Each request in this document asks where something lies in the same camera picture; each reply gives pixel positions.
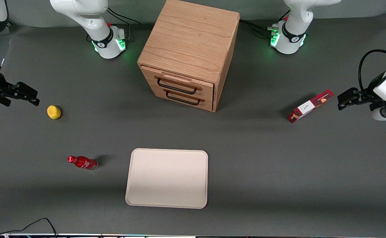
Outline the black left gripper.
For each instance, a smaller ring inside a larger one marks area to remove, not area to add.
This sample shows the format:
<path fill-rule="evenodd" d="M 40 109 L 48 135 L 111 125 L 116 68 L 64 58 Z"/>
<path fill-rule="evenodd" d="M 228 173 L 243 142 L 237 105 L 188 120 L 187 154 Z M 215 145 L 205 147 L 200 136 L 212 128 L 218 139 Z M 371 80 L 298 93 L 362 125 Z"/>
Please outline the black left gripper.
<path fill-rule="evenodd" d="M 362 105 L 369 103 L 371 111 L 386 106 L 385 100 L 378 96 L 375 92 L 376 86 L 368 86 L 367 88 L 360 87 L 350 88 L 338 96 L 338 110 L 344 110 L 346 107 L 352 105 Z"/>

